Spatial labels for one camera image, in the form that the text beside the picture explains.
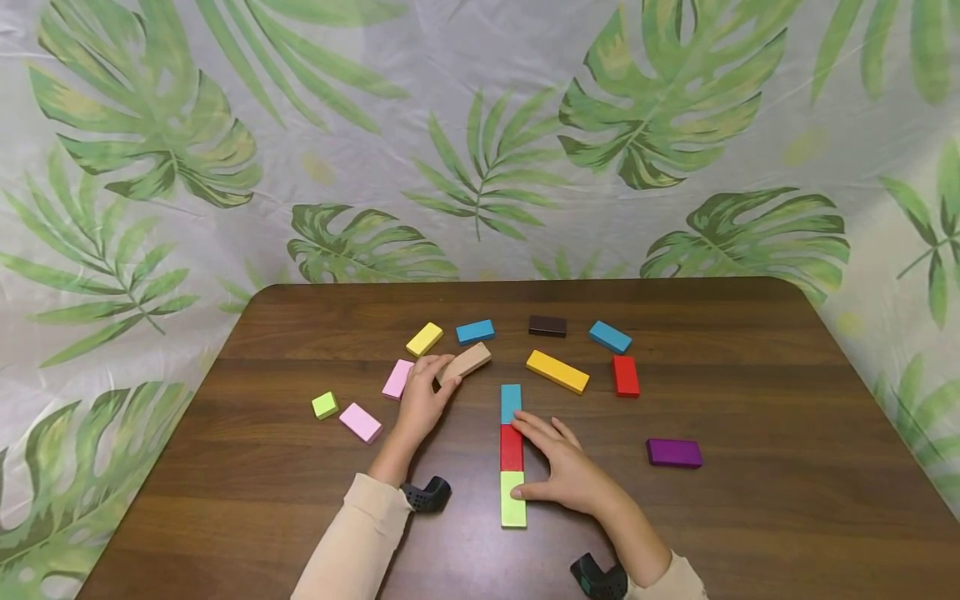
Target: lime green block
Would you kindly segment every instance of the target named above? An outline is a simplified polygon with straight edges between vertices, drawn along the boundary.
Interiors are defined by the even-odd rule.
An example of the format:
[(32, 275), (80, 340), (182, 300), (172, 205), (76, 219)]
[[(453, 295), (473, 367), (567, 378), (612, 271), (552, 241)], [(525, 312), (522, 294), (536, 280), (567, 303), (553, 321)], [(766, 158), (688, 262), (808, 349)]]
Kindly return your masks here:
[(500, 471), (500, 525), (502, 527), (527, 526), (527, 503), (510, 497), (510, 490), (523, 483), (523, 471)]
[(313, 414), (317, 416), (317, 419), (326, 419), (340, 410), (340, 407), (337, 406), (337, 398), (333, 397), (333, 392), (327, 392), (323, 396), (313, 398), (310, 404), (313, 405)]

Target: leaf print backdrop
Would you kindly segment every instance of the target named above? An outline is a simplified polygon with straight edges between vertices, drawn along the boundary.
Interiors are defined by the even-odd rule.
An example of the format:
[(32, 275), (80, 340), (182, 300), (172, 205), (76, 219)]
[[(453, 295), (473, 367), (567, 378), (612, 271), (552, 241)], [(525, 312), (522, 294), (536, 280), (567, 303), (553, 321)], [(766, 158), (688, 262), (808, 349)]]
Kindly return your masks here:
[(77, 593), (278, 282), (780, 277), (960, 514), (958, 6), (0, 13), (0, 597)]

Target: child's hand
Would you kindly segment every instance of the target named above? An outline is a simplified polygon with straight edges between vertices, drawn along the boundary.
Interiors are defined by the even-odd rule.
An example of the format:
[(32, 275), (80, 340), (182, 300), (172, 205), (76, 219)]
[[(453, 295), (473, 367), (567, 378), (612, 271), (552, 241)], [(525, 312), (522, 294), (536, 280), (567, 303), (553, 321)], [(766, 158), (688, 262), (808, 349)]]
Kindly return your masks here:
[(553, 418), (553, 426), (524, 411), (516, 411), (511, 425), (534, 443), (550, 461), (550, 479), (516, 486), (510, 496), (524, 500), (551, 500), (566, 508), (596, 515), (600, 505), (621, 490), (591, 461), (570, 428)]
[(453, 360), (453, 354), (422, 356), (410, 374), (400, 400), (400, 414), (396, 418), (394, 434), (417, 445), (433, 430), (444, 413), (450, 395), (460, 385), (462, 377), (453, 377), (437, 393), (433, 380)]

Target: red block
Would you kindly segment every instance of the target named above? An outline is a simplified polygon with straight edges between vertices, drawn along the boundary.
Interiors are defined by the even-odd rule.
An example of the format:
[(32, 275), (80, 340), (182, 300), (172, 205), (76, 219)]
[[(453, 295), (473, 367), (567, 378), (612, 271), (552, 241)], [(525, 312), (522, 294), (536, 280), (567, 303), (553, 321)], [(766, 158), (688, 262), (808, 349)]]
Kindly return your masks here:
[(613, 357), (613, 378), (616, 380), (618, 396), (640, 396), (640, 382), (636, 378), (636, 360), (633, 356)]
[(500, 470), (523, 471), (523, 436), (511, 425), (500, 425)]

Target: tropical leaf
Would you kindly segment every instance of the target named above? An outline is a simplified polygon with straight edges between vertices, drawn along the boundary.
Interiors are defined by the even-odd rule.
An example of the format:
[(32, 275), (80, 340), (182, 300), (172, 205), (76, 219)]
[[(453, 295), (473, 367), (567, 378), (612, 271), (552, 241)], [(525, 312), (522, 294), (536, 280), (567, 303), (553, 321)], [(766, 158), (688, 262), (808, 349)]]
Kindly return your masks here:
[[(0, 598), (46, 600), (57, 578), (77, 587), (86, 579), (191, 397), (179, 383), (152, 381), (101, 394), (89, 411), (73, 402), (31, 429), (20, 460), (32, 500), (21, 523), (0, 524)], [(102, 444), (111, 427), (112, 444)], [(5, 471), (23, 468), (8, 450), (0, 450), (0, 496)]]
[(677, 185), (710, 165), (753, 122), (801, 1), (645, 0), (649, 75), (631, 56), (621, 4), (584, 58), (606, 97), (574, 79), (560, 106), (561, 122), (582, 132), (560, 136), (570, 161), (594, 173), (615, 163), (634, 189)]
[(39, 44), (89, 90), (33, 65), (40, 109), (71, 128), (60, 142), (87, 173), (123, 173), (107, 189), (125, 198), (169, 198), (179, 180), (215, 206), (246, 204), (261, 176), (253, 137), (190, 58), (174, 4), (139, 6), (50, 2)]
[[(350, 221), (345, 213), (356, 210)], [(300, 274), (312, 283), (453, 281), (457, 268), (444, 252), (393, 215), (345, 204), (297, 204), (294, 230), (305, 239), (287, 243)], [(339, 223), (334, 220), (345, 215)]]
[[(910, 185), (887, 177), (879, 179), (917, 235), (929, 246), (900, 271), (897, 280), (930, 259), (926, 275), (927, 304), (933, 321), (943, 329), (947, 324), (949, 308), (948, 281), (953, 278), (960, 287), (960, 153), (957, 152), (956, 142), (952, 139), (947, 142), (937, 166), (937, 198), (940, 201), (935, 205), (940, 216), (936, 225), (930, 218), (930, 209)], [(953, 263), (952, 269), (947, 266), (950, 261)]]
[(563, 153), (559, 149), (533, 146), (534, 142), (555, 132), (560, 126), (553, 116), (534, 121), (553, 93), (553, 89), (547, 88), (529, 98), (516, 109), (502, 129), (500, 121), (513, 93), (501, 96), (487, 113), (486, 119), (483, 118), (483, 90), (474, 94), (467, 117), (467, 157), (475, 176), (454, 150), (437, 117), (431, 113), (427, 129), (446, 174), (418, 158), (414, 158), (414, 163), (440, 196), (413, 190), (404, 191), (403, 195), (432, 210), (472, 219), (478, 242), (481, 224), (508, 237), (526, 239), (513, 224), (542, 227), (540, 219), (517, 204), (491, 201), (507, 200), (543, 208), (557, 206), (540, 192), (519, 187), (569, 184), (566, 178), (542, 168), (544, 162), (556, 160)]
[(773, 276), (820, 304), (840, 287), (850, 245), (833, 202), (796, 191), (711, 196), (686, 217), (692, 232), (672, 231), (653, 243), (640, 276)]
[[(259, 63), (300, 114), (324, 131), (326, 122), (297, 95), (279, 62), (318, 101), (368, 132), (380, 133), (380, 128), (329, 80), (377, 98), (409, 97), (406, 90), (382, 75), (311, 41), (317, 36), (302, 36), (283, 23), (293, 19), (315, 26), (366, 27), (405, 14), (407, 8), (401, 4), (378, 0), (197, 0), (197, 7), (237, 75), (280, 125), (283, 119), (271, 99), (274, 93), (268, 91), (253, 62)], [(234, 36), (231, 24), (239, 37)]]
[(595, 273), (597, 262), (600, 260), (600, 250), (593, 251), (593, 253), (587, 259), (587, 262), (584, 263), (584, 266), (576, 275), (573, 274), (573, 270), (570, 268), (570, 261), (566, 257), (565, 248), (560, 248), (557, 250), (557, 254), (554, 257), (554, 265), (552, 266), (539, 260), (535, 256), (531, 256), (530, 258), (533, 260), (534, 268), (537, 269), (537, 273), (539, 273), (544, 279), (548, 280), (617, 279), (623, 276), (623, 274), (627, 271), (627, 263), (618, 262), (603, 273)]
[[(911, 0), (910, 61), (913, 82), (930, 104), (940, 104), (950, 89), (950, 53), (947, 36), (960, 16), (955, 0)], [(839, 0), (820, 43), (810, 88), (810, 103), (816, 102), (863, 9), (863, 0)], [(871, 100), (883, 95), (883, 55), (900, 0), (876, 0), (860, 49), (860, 80)], [(948, 11), (954, 19), (948, 18)]]
[[(41, 367), (64, 363), (91, 352), (141, 321), (164, 333), (154, 317), (179, 312), (198, 297), (166, 298), (186, 278), (187, 269), (154, 276), (156, 268), (174, 248), (173, 244), (161, 244), (144, 252), (143, 246), (156, 225), (156, 219), (135, 222), (114, 243), (113, 234), (130, 201), (119, 198), (105, 210), (98, 211), (92, 191), (93, 178), (87, 173), (82, 174), (75, 195), (57, 150), (48, 159), (47, 178), (58, 207), (29, 176), (26, 179), (36, 212), (25, 201), (7, 192), (5, 195), (27, 229), (51, 250), (76, 263), (77, 273), (4, 252), (0, 252), (0, 266), (55, 290), (85, 297), (105, 296), (107, 299), (84, 299), (77, 304), (28, 317), (40, 324), (96, 324), (100, 327), (48, 358)], [(93, 271), (93, 276), (80, 275), (87, 270)]]
[(944, 499), (956, 504), (960, 502), (960, 486), (950, 482), (960, 477), (960, 433), (941, 435), (933, 430), (960, 407), (960, 379), (952, 379), (925, 396), (924, 389), (928, 389), (924, 385), (924, 359), (917, 354), (903, 370), (896, 389), (881, 373), (874, 395)]
[[(260, 273), (256, 271), (253, 264), (250, 262), (248, 258), (244, 260), (243, 264), (244, 264), (244, 271), (247, 272), (247, 278), (250, 280), (250, 283), (253, 286), (252, 292), (248, 292), (246, 289), (237, 285), (236, 283), (233, 283), (232, 281), (228, 281), (226, 279), (217, 277), (217, 280), (220, 281), (220, 285), (222, 285), (224, 289), (227, 290), (227, 293), (230, 296), (228, 301), (220, 302), (219, 304), (217, 304), (217, 308), (224, 311), (225, 313), (230, 313), (234, 315), (239, 315), (243, 313), (244, 309), (247, 308), (247, 304), (250, 303), (250, 300), (253, 300), (253, 296), (255, 296), (257, 292), (259, 292), (260, 290), (262, 290), (263, 288), (271, 284), (271, 283), (267, 283), (267, 281), (260, 276)], [(292, 283), (292, 281), (290, 280), (290, 276), (287, 274), (287, 270), (285, 268), (278, 271), (274, 279), (275, 281), (272, 281), (272, 283)]]

